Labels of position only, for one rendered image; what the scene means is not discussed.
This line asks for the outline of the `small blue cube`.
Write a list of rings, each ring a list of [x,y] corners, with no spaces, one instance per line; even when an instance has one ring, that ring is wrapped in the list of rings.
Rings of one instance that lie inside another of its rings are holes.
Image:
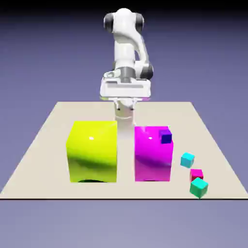
[[[169,144],[172,142],[172,133],[169,129],[159,130],[159,137],[161,144]]]

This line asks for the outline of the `small teal cube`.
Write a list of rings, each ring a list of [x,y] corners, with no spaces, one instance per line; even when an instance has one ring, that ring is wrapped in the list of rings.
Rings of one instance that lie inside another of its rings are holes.
[[[208,190],[208,183],[203,179],[197,177],[190,184],[190,193],[196,196],[197,198],[202,198]]]

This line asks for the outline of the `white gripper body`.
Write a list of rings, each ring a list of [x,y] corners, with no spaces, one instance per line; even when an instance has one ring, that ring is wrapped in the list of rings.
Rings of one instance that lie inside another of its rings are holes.
[[[123,83],[119,77],[102,78],[100,96],[103,98],[150,98],[151,82],[146,79],[131,78]]]

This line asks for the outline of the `large magenta box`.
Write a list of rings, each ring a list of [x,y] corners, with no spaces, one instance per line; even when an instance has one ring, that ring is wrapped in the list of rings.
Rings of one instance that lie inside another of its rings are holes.
[[[167,126],[135,127],[135,181],[170,181],[173,140],[161,144],[159,130]]]

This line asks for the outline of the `small pink cube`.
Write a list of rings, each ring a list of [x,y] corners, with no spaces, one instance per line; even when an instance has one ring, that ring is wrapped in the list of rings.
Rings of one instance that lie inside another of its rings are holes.
[[[190,170],[190,181],[194,181],[196,178],[203,179],[203,172],[201,169],[191,169]]]

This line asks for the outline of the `small cyan cube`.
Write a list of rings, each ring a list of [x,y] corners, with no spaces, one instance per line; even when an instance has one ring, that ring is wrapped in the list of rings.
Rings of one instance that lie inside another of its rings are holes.
[[[195,156],[194,156],[193,154],[184,153],[184,154],[181,156],[180,165],[183,166],[183,167],[186,167],[186,168],[191,168],[191,166],[192,166],[193,163],[194,163],[194,159],[195,159]]]

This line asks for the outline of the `large yellow box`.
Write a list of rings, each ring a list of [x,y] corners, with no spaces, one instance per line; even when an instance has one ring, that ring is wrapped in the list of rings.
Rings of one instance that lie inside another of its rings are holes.
[[[66,154],[71,182],[117,182],[117,122],[75,121]]]

